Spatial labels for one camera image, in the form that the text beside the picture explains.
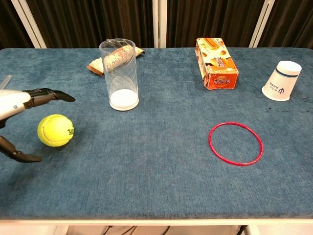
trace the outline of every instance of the yellow tennis ball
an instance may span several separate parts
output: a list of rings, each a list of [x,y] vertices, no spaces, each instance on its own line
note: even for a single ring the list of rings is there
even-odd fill
[[[73,138],[74,126],[66,116],[53,114],[41,120],[37,128],[37,134],[44,144],[59,147]]]

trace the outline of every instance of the clear plastic cup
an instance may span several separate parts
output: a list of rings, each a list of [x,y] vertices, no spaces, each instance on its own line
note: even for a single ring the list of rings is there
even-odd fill
[[[111,107],[133,109],[139,103],[135,44],[127,39],[108,39],[99,49]]]

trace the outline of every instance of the red ring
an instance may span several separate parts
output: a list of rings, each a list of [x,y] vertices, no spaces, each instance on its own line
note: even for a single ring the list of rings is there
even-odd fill
[[[224,125],[236,125],[236,126],[240,126],[240,127],[243,127],[244,129],[248,130],[249,132],[251,132],[255,138],[258,140],[259,144],[260,144],[260,153],[258,155],[258,157],[256,159],[254,159],[253,161],[251,162],[248,162],[248,163],[238,163],[238,162],[233,162],[229,159],[226,159],[224,158],[221,154],[219,154],[215,148],[213,147],[213,144],[212,144],[212,134],[213,132],[220,126],[224,126]],[[212,151],[215,153],[216,156],[218,156],[220,159],[222,159],[224,162],[227,162],[229,164],[232,164],[232,165],[240,165],[240,166],[246,166],[246,165],[252,165],[254,163],[256,163],[258,160],[260,160],[262,154],[263,154],[263,143],[262,143],[262,140],[261,138],[252,130],[250,129],[249,127],[243,125],[243,124],[240,124],[240,123],[237,123],[237,122],[224,122],[224,123],[221,123],[221,124],[218,124],[216,125],[209,133],[209,138],[208,138],[208,141],[209,141],[209,146],[210,148],[212,149]]]

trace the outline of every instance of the white paper cup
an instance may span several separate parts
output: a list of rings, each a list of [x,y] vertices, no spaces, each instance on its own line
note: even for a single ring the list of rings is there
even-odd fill
[[[276,101],[289,100],[301,70],[301,66],[293,61],[280,61],[262,88],[263,94]]]

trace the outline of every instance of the robotic hand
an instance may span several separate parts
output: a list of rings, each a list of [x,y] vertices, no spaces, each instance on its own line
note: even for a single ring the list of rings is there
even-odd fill
[[[25,109],[47,104],[51,100],[74,102],[75,98],[62,91],[54,91],[48,88],[30,91],[0,90],[0,129],[5,127],[5,122],[10,117],[23,112]],[[42,161],[36,155],[24,154],[16,150],[15,146],[3,136],[0,136],[0,152],[21,163]]]

